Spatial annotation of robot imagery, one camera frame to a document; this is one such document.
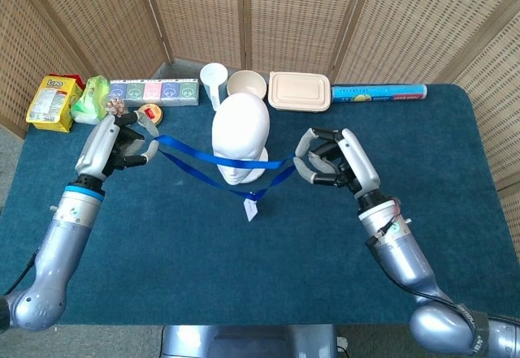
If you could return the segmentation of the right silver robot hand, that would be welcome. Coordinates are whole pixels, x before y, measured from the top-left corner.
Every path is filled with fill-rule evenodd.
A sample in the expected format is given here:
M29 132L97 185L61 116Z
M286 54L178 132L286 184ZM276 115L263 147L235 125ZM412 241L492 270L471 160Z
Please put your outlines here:
M347 128L309 128L292 159L298 174L313 185L347 187L357 200L377 192L380 179L360 145Z

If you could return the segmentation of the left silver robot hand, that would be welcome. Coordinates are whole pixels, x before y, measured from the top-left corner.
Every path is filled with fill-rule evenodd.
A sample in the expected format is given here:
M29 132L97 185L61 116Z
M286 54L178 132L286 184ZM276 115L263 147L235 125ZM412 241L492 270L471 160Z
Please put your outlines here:
M145 137L129 127L134 123L143 127L152 137L144 153L139 153L139 150L145 143ZM76 172L103 182L114 170L144 166L158 152L156 137L159 137L157 127L140 111L135 110L120 117L108 114L91 131L76 163Z

